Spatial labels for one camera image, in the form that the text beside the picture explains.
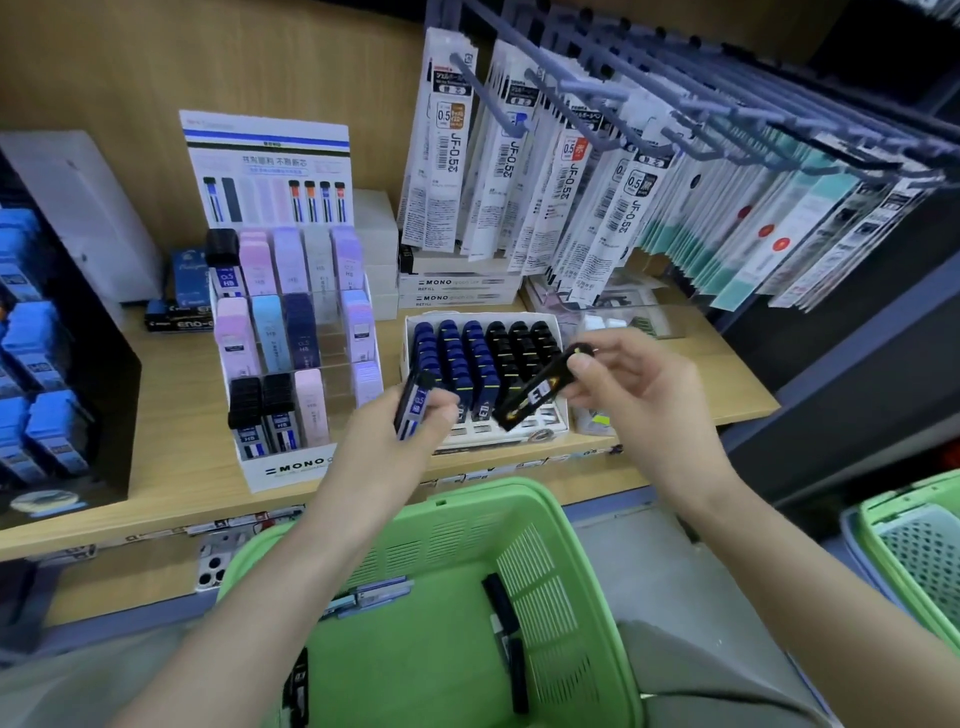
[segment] green shopping basket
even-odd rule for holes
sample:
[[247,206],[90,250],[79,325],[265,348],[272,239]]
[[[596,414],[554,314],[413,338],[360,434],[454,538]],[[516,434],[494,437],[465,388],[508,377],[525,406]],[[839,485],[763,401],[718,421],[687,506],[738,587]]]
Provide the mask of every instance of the green shopping basket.
[[960,655],[960,470],[860,504],[857,540],[924,627]]
[[[251,539],[220,596],[290,525]],[[510,677],[481,580],[497,571],[519,617],[530,714]],[[405,507],[345,584],[405,575],[413,591],[325,619],[307,640],[317,726],[639,726],[633,673],[586,554],[556,499],[512,477]],[[279,701],[265,725],[278,725]]]

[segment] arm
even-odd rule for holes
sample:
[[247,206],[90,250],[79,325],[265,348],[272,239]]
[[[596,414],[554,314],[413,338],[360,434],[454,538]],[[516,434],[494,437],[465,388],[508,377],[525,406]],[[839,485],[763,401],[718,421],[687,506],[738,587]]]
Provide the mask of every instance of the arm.
[[399,396],[391,389],[353,414],[297,524],[190,633],[114,728],[259,725],[324,608],[457,419],[456,396],[435,390],[430,413],[400,443]]
[[610,415],[625,452],[730,570],[848,728],[960,725],[960,660],[737,476],[696,366],[639,331],[579,337],[573,404]]

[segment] black lead case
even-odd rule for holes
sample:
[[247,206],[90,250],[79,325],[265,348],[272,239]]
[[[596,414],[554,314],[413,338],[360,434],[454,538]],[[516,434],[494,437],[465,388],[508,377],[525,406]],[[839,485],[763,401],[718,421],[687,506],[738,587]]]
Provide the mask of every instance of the black lead case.
[[593,356],[593,347],[583,343],[568,346],[533,376],[523,389],[493,410],[493,418],[497,423],[509,432],[536,412],[539,406],[553,401],[567,384],[572,384],[576,377],[566,368],[566,360],[575,353]]

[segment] mono logo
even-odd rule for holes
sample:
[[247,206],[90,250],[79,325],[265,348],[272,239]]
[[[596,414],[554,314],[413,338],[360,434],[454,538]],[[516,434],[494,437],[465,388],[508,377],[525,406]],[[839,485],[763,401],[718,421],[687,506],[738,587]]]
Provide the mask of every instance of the mono logo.
[[313,468],[326,467],[333,462],[332,457],[318,457],[316,460],[304,460],[301,463],[291,463],[290,465],[281,465],[279,468],[267,468],[263,474],[278,475],[281,473],[292,473],[294,471],[308,471]]

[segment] stacked boxes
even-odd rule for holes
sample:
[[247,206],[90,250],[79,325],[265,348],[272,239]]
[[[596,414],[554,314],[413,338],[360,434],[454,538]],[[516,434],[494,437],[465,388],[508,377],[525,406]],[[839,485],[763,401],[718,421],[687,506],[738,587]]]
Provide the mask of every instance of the stacked boxes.
[[354,228],[363,248],[364,270],[370,281],[373,317],[377,321],[396,318],[399,295],[396,289],[396,242],[399,232],[386,192],[354,190]]

